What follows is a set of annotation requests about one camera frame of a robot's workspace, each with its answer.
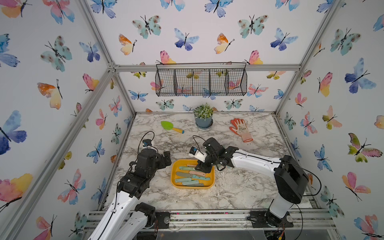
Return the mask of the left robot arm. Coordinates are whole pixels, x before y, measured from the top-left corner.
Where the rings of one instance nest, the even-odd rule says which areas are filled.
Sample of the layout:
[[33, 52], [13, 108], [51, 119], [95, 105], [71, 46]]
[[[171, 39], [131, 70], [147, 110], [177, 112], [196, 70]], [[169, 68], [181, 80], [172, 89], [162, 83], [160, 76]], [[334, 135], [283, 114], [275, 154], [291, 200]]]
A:
[[156, 208], [140, 202], [158, 170], [172, 164], [171, 153], [160, 154], [156, 148], [139, 151], [128, 171], [119, 181], [114, 200], [89, 237], [90, 240], [132, 240], [144, 228], [156, 223]]

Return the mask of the yellow plastic storage tray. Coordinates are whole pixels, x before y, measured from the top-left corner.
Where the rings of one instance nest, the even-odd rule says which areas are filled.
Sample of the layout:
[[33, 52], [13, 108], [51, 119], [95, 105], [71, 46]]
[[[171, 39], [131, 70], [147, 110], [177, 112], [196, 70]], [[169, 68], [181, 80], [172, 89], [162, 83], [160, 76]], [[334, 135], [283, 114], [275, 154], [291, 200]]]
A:
[[189, 171], [182, 171], [180, 166], [193, 167], [197, 165], [197, 160], [177, 160], [172, 165], [171, 183], [179, 189], [209, 189], [215, 183], [215, 169], [212, 167], [210, 173], [205, 173], [206, 177], [189, 174]]

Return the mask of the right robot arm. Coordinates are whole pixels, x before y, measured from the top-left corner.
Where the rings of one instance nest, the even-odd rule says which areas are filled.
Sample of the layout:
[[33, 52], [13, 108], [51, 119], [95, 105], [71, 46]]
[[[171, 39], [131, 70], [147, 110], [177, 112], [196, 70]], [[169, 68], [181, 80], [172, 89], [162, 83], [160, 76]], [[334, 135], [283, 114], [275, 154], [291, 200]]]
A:
[[275, 180], [278, 193], [264, 214], [266, 224], [278, 227], [287, 222], [288, 211], [301, 203], [309, 182], [309, 177], [298, 162], [291, 156], [282, 158], [264, 157], [248, 153], [237, 147], [224, 148], [214, 138], [203, 143], [205, 152], [191, 147], [189, 156], [198, 160], [195, 169], [210, 173], [215, 166], [241, 168], [263, 174]]

